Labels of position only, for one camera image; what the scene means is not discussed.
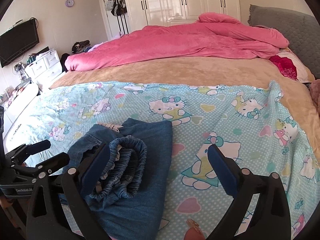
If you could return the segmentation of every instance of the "hanging bag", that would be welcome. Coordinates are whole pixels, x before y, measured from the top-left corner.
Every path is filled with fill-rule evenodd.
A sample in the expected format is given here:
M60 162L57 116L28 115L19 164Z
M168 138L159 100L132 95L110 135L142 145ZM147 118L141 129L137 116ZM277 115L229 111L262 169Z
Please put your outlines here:
M125 0L120 0L120 4L122 6L122 12L123 14L127 13L128 10L127 10L127 5L125 4Z
M106 11L112 11L114 4L115 0L108 0L105 4Z
M111 13L114 16L120 16L122 14L122 6L119 3L119 0L115 0L115 3L114 3L114 6L113 6Z

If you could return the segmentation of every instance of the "denim jeans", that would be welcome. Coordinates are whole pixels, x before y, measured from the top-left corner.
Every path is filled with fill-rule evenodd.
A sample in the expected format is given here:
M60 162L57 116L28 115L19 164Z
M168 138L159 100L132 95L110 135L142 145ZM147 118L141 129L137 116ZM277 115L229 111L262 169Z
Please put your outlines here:
M122 148L119 150L119 160L116 160L118 145ZM147 157L147 146L132 136L114 139L109 147L110 159L103 171L108 176L101 180L103 190L90 195L97 201L103 199L105 205L107 200L108 204L112 204L121 197L132 198L136 195Z
M121 190L109 191L109 187L105 186L104 197L102 195L94 197L94 194L91 194L85 200L111 237L117 240L152 240L156 238L164 208L166 179L172 154L172 124L169 121L145 123L128 119L122 126L117 133L101 125L94 125L82 137L83 140L81 138L79 144L73 145L68 151L70 156L68 167L78 166L85 157L84 153L90 152L93 147L101 143L109 144L117 138L130 138L127 137L129 135L142 140L147 146L147 154L141 184L136 195L129 198L121 197L135 191L127 189L127 193L122 195ZM126 170L130 176L132 170Z

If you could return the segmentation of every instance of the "pink comforter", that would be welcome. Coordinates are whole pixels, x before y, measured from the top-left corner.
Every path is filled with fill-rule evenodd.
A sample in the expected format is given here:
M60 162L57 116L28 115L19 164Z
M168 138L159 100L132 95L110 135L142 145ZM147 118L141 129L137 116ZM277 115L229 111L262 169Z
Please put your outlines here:
M146 26L92 52L69 56L65 65L71 71L87 71L181 56L268 59L288 45L275 29L250 27L224 14L204 13L193 24Z

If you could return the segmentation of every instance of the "white bag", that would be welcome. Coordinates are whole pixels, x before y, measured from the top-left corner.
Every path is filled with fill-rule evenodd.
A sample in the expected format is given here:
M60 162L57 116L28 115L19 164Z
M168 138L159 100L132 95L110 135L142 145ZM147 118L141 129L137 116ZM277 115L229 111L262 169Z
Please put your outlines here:
M105 4L106 11L112 11L115 0L108 0Z

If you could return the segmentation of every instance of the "metal screw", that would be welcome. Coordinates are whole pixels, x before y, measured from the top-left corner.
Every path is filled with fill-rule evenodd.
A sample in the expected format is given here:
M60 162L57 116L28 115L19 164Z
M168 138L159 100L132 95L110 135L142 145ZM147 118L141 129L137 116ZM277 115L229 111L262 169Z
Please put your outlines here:
M40 174L39 174L39 178L40 179L43 179L45 177L45 172L41 172Z
M244 175L249 175L250 174L250 171L248 169L242 169L242 174Z
M68 173L70 174L70 175L72 175L72 174L75 174L76 173L76 168L70 168L69 170L68 170Z
M278 179L278 178L279 178L279 174L276 173L276 172L272 173L271 176L272 176L274 179Z

